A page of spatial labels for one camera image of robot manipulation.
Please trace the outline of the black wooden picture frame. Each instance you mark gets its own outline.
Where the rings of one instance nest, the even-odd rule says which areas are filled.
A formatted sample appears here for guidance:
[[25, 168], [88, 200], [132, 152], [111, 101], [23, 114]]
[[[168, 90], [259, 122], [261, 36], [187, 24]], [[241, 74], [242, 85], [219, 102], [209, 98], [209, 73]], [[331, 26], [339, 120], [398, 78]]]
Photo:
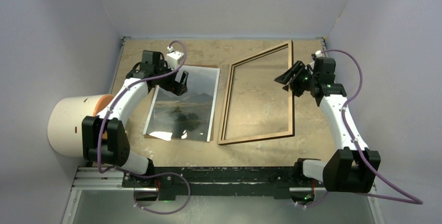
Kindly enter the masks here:
[[292, 65], [292, 40], [230, 65], [218, 145], [294, 136], [294, 98], [274, 81]]

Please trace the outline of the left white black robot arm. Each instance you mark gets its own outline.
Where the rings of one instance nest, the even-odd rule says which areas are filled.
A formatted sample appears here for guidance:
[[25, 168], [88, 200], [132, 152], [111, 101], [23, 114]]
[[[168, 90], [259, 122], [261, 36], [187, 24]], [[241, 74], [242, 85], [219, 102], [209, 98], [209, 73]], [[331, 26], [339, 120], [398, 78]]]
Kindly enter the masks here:
[[126, 74], [123, 86], [111, 102], [96, 116], [86, 116], [81, 123], [82, 154], [87, 161], [109, 164], [135, 173], [143, 187], [155, 182], [150, 159], [130, 149], [126, 124], [137, 105], [151, 89], [160, 87], [175, 95], [187, 92], [188, 72], [179, 81], [176, 75], [186, 60], [186, 54], [168, 48], [168, 53], [142, 52], [141, 61]]

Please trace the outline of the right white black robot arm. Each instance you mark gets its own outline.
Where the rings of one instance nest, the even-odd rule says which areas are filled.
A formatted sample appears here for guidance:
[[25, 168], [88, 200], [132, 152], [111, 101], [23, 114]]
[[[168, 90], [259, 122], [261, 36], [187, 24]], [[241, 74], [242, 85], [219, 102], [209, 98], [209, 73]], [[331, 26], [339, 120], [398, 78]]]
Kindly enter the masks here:
[[325, 115], [336, 151], [328, 162], [299, 158], [292, 178], [305, 186], [312, 179], [322, 182], [330, 192], [368, 193], [375, 180], [375, 171], [381, 162], [379, 152], [369, 149], [360, 137], [342, 84], [335, 83], [336, 62], [332, 58], [317, 57], [313, 64], [297, 61], [275, 82], [293, 96], [310, 92]]

